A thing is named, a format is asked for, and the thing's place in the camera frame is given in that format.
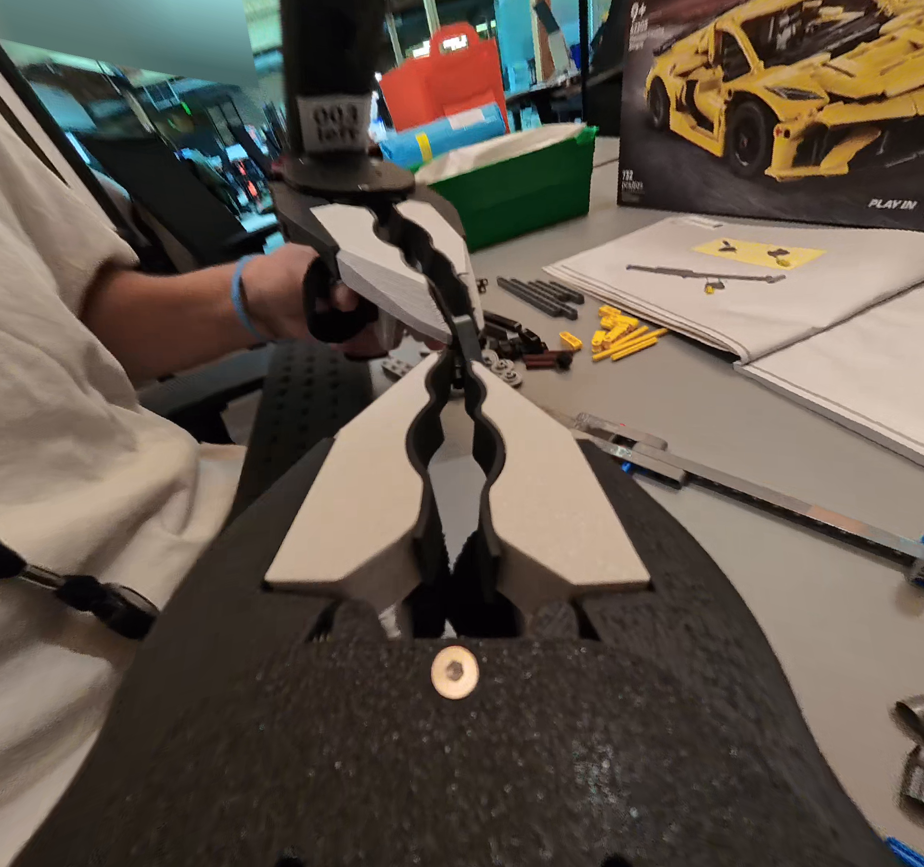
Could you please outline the long grey lego beam assembly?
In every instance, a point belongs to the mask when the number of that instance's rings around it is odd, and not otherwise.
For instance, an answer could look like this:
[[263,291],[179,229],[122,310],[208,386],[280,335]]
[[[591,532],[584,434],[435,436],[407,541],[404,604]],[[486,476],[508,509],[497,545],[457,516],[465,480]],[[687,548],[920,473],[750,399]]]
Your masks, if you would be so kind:
[[585,434],[602,451],[617,459],[625,472],[680,490],[698,487],[812,529],[831,539],[894,561],[912,586],[923,587],[922,540],[912,540],[861,520],[747,481],[677,455],[665,440],[623,423],[581,412],[565,416],[563,424]]

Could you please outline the lego set box with yellow car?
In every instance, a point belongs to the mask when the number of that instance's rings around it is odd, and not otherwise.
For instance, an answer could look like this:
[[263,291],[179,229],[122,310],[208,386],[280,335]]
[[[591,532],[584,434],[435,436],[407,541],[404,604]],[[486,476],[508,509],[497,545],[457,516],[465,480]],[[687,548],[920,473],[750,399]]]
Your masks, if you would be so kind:
[[618,202],[922,231],[923,0],[628,0]]

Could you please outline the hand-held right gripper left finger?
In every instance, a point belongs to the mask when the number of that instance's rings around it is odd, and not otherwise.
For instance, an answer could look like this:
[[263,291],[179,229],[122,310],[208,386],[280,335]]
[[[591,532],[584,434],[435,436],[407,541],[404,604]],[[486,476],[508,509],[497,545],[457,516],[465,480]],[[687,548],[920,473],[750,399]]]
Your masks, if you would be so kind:
[[432,353],[336,433],[268,589],[395,607],[408,635],[445,635],[448,558],[428,469],[453,376],[453,354]]

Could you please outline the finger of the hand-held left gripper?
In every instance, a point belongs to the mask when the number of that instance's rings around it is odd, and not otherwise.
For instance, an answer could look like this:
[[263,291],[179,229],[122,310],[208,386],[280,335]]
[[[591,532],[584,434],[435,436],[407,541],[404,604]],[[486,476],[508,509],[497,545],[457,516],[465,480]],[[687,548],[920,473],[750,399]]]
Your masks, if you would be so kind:
[[398,203],[394,237],[405,256],[419,267],[445,314],[482,322],[480,295],[466,239],[440,209],[417,199]]
[[369,209],[323,204],[313,214],[334,241],[342,283],[406,328],[432,340],[451,339],[430,281],[397,246],[376,234]]

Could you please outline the blue wristband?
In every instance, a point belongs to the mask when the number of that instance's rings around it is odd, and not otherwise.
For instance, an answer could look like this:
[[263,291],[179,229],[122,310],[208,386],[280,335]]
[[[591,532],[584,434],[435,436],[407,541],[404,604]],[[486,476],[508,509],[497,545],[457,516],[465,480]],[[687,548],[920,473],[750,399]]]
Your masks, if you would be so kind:
[[249,313],[248,297],[244,286],[245,268],[258,257],[261,257],[261,254],[247,254],[237,260],[231,277],[229,298],[241,328],[246,330],[248,336],[255,342],[268,343],[271,342],[271,337],[258,328]]

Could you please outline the open instruction booklet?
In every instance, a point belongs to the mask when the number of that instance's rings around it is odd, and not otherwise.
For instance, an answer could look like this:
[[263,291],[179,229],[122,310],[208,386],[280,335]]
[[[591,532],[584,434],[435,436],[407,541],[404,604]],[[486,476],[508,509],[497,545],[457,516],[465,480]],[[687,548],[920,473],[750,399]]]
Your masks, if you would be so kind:
[[922,465],[921,232],[671,216],[544,271]]

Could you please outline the stack of long black lego beams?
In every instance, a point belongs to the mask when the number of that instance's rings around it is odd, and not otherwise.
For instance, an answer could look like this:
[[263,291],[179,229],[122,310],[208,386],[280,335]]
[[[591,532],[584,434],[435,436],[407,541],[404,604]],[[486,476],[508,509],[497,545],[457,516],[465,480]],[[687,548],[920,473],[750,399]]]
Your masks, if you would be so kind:
[[579,318],[575,303],[568,298],[560,298],[544,286],[507,277],[497,277],[496,284],[504,293],[517,298],[521,303],[551,319],[565,319],[569,322],[576,322]]

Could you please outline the person's left forearm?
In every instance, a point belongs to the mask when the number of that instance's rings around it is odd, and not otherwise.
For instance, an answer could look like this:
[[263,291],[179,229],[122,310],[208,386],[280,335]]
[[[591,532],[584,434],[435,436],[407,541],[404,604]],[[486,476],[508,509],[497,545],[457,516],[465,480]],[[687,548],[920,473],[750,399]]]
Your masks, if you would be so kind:
[[234,273],[233,265],[174,276],[109,266],[79,318],[136,383],[196,369],[257,342],[233,305]]

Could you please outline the light blue package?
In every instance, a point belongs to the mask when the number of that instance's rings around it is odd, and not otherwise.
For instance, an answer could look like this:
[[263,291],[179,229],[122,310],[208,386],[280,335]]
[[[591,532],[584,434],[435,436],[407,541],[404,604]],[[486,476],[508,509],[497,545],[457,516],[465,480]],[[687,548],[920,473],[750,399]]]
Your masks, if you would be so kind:
[[408,130],[388,134],[380,143],[383,158],[417,170],[456,148],[507,134],[507,117],[496,103],[444,116]]

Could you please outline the cluster of yellow lego pieces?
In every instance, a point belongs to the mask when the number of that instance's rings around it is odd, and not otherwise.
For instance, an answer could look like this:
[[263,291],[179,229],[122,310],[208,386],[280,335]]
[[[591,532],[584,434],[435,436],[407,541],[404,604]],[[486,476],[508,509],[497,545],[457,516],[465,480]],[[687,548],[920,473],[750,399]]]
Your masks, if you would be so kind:
[[587,344],[571,331],[559,332],[565,352],[588,351],[593,363],[615,363],[652,348],[669,333],[669,330],[654,328],[615,306],[604,304],[597,314],[599,325]]

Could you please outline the pile of small colourful lego pieces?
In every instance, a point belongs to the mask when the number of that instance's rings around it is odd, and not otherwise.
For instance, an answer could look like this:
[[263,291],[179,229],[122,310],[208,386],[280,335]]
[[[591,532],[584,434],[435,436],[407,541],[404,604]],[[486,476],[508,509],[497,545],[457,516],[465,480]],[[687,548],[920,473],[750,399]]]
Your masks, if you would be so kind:
[[[913,821],[922,823],[923,814],[923,694],[918,692],[895,702],[890,717],[905,738],[912,740],[900,775],[897,804],[899,809]],[[894,833],[884,833],[884,843],[893,856],[907,866],[922,866],[922,846],[917,848],[896,838]]]

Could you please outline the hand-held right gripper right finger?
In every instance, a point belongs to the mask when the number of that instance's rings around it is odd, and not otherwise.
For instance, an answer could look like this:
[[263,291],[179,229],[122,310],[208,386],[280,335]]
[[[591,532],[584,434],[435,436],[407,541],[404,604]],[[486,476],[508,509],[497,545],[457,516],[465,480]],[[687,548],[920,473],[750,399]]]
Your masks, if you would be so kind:
[[648,591],[652,577],[572,433],[468,364],[472,457],[484,475],[475,531],[449,584],[465,637],[514,637],[551,605]]

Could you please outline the person's left hand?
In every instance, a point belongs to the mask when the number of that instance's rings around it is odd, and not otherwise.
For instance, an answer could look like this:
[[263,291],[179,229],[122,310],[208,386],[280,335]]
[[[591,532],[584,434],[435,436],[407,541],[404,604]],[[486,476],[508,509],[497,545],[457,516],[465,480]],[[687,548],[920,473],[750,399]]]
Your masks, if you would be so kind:
[[[306,274],[317,269],[317,252],[307,245],[285,243],[248,261],[242,269],[241,286],[247,300],[248,317],[261,334],[275,340],[317,341],[308,328],[303,284]],[[351,312],[365,300],[343,284],[330,291],[330,306]],[[333,343],[333,349],[359,360],[385,357],[387,347],[374,326],[366,326],[351,339]]]

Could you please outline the cluster of small black lego pieces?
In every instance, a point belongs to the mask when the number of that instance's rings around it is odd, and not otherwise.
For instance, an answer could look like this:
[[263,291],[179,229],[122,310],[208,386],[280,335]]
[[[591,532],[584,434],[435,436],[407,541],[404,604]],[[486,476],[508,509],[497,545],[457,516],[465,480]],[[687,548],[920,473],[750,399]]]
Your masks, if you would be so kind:
[[510,361],[521,360],[525,355],[540,355],[548,351],[547,344],[532,330],[514,319],[483,312],[482,337],[488,349],[499,358]]

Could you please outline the green plastic bin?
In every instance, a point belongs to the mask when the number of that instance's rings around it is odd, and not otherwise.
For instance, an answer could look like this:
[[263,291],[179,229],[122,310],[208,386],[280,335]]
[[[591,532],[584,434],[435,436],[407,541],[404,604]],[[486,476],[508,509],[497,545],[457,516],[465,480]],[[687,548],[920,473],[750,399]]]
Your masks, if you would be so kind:
[[588,214],[596,139],[569,140],[427,186],[456,209],[468,249],[479,251]]

